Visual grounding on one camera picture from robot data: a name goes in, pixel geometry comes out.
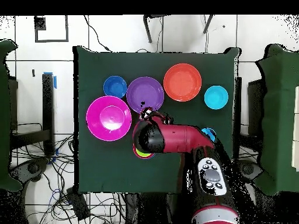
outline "black frame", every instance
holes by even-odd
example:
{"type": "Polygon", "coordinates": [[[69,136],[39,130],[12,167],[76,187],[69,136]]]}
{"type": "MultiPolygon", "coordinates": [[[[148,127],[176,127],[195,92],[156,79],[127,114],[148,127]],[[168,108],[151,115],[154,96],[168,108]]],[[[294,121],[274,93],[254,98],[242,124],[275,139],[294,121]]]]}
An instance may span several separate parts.
{"type": "Polygon", "coordinates": [[[65,40],[39,40],[39,27],[38,22],[39,18],[37,16],[34,17],[34,33],[35,33],[35,42],[36,43],[46,43],[46,42],[68,42],[68,16],[65,16],[65,40]]]}

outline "chair leg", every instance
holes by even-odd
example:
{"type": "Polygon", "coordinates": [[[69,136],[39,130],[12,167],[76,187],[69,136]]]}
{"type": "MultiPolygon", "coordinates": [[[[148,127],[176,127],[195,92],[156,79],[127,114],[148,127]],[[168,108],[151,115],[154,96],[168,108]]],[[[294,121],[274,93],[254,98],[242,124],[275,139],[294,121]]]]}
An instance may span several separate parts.
{"type": "Polygon", "coordinates": [[[145,30],[147,31],[148,42],[152,43],[151,33],[149,31],[150,29],[148,28],[148,23],[147,23],[147,17],[148,15],[143,16],[143,22],[144,22],[145,30]]]}
{"type": "Polygon", "coordinates": [[[206,26],[204,27],[204,30],[203,30],[203,33],[204,33],[204,34],[207,32],[208,27],[209,27],[209,25],[210,25],[210,22],[211,22],[212,18],[213,18],[213,15],[210,15],[210,16],[208,17],[207,24],[206,24],[206,26]]]}

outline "yellow green object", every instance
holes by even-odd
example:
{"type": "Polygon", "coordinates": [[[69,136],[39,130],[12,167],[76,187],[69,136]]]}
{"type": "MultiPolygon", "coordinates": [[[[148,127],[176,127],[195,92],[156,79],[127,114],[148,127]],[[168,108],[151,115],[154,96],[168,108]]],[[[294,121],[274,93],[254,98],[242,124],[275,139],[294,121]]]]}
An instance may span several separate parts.
{"type": "Polygon", "coordinates": [[[141,157],[148,157],[151,155],[151,153],[142,153],[141,151],[139,151],[138,149],[136,149],[136,152],[138,155],[140,155],[141,157]]]}

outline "purple bowl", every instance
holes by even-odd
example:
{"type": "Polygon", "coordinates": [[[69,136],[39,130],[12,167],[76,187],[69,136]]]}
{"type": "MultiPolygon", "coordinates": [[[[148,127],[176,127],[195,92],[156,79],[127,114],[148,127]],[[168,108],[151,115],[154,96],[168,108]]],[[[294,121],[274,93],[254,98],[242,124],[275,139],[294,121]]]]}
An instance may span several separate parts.
{"type": "Polygon", "coordinates": [[[146,107],[152,107],[157,111],[164,101],[163,87],[154,78],[137,78],[128,87],[127,101],[136,113],[140,113],[146,107]]]}

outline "plate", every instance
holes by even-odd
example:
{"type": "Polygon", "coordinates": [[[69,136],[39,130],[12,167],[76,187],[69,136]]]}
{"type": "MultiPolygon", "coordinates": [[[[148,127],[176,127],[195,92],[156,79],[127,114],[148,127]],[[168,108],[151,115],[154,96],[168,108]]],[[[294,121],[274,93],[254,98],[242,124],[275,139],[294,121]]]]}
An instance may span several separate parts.
{"type": "Polygon", "coordinates": [[[164,101],[163,87],[154,78],[137,78],[128,86],[127,101],[136,113],[140,113],[146,107],[152,107],[157,111],[164,101]]]}
{"type": "Polygon", "coordinates": [[[91,103],[86,112],[88,129],[104,141],[115,141],[129,131],[131,112],[124,101],[115,96],[103,96],[91,103]]]}
{"type": "Polygon", "coordinates": [[[187,102],[199,93],[201,76],[190,64],[176,64],[164,76],[166,94],[178,102],[187,102]]]}

